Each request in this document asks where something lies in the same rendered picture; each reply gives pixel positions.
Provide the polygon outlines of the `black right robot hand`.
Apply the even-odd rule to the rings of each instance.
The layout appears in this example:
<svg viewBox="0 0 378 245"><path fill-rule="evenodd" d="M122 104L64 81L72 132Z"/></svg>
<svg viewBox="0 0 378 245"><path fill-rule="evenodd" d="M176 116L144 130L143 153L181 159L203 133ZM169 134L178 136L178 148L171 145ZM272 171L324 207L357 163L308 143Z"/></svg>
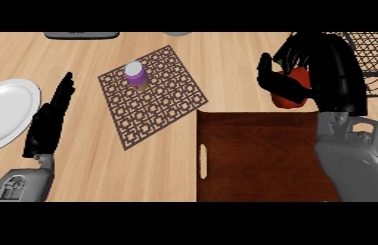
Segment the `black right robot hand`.
<svg viewBox="0 0 378 245"><path fill-rule="evenodd" d="M346 112L367 115L363 74L354 52L339 36L321 32L298 32L289 36L274 56L262 53L256 66L256 82L268 92L278 72L287 75L303 67L309 88L303 90L320 112Z"/></svg>

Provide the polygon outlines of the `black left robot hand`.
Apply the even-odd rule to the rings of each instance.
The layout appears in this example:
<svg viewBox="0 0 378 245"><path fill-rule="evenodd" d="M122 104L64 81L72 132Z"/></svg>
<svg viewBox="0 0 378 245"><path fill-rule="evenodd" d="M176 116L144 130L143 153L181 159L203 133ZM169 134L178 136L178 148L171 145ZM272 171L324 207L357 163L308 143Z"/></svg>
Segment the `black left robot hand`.
<svg viewBox="0 0 378 245"><path fill-rule="evenodd" d="M57 148L63 117L73 94L72 73L67 72L57 85L51 100L42 104L32 116L23 146L23 158L52 154Z"/></svg>

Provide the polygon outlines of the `red bell pepper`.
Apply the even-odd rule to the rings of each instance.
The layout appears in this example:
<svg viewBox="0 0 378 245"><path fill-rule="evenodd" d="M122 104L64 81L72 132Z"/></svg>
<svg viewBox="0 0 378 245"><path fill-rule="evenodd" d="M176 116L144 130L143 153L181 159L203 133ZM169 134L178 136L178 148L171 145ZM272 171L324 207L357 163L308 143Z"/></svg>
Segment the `red bell pepper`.
<svg viewBox="0 0 378 245"><path fill-rule="evenodd" d="M306 101L303 90L309 88L308 71L303 67L296 67L287 75L278 72L278 76L272 80L274 87L270 92L272 104L284 109L299 108Z"/></svg>

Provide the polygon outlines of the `dark brown wooden tray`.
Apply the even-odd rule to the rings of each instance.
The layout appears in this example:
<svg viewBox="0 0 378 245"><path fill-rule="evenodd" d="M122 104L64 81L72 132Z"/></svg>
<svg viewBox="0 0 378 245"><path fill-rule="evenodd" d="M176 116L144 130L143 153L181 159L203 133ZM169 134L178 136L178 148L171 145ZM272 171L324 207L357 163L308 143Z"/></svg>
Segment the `dark brown wooden tray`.
<svg viewBox="0 0 378 245"><path fill-rule="evenodd" d="M197 112L200 202L337 200L314 157L314 112Z"/></svg>

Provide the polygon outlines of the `white plate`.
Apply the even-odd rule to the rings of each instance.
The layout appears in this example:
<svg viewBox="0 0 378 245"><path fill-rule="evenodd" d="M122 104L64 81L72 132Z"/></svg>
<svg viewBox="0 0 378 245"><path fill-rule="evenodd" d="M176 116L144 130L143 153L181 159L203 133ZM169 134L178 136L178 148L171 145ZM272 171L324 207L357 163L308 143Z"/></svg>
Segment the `white plate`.
<svg viewBox="0 0 378 245"><path fill-rule="evenodd" d="M27 79L0 82L0 148L21 134L41 102L36 84Z"/></svg>

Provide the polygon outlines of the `brown lattice placemat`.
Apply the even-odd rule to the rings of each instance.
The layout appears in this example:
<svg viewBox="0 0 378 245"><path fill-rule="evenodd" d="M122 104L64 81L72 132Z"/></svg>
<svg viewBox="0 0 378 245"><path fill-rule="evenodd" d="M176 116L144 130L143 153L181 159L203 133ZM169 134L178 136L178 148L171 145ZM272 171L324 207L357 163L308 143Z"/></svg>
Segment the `brown lattice placemat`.
<svg viewBox="0 0 378 245"><path fill-rule="evenodd" d="M148 78L143 91L131 88L123 66L97 77L123 150L207 103L169 45L138 57L137 61Z"/></svg>

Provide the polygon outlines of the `purple can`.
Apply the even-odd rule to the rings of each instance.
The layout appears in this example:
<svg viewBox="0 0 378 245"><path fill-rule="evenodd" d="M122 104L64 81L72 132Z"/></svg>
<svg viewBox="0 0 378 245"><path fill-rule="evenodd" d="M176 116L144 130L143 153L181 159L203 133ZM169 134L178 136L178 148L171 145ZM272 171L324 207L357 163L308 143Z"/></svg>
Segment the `purple can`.
<svg viewBox="0 0 378 245"><path fill-rule="evenodd" d="M138 61L131 61L123 66L123 75L131 87L137 91L147 88L147 73Z"/></svg>

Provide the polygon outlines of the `dark grey flat appliance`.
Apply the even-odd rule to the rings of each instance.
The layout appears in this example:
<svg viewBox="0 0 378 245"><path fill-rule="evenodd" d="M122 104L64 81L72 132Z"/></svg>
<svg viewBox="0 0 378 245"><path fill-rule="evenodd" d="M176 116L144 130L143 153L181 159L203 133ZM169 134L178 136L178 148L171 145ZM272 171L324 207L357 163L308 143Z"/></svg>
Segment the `dark grey flat appliance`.
<svg viewBox="0 0 378 245"><path fill-rule="evenodd" d="M117 37L119 32L42 32L48 39L57 40L101 40Z"/></svg>

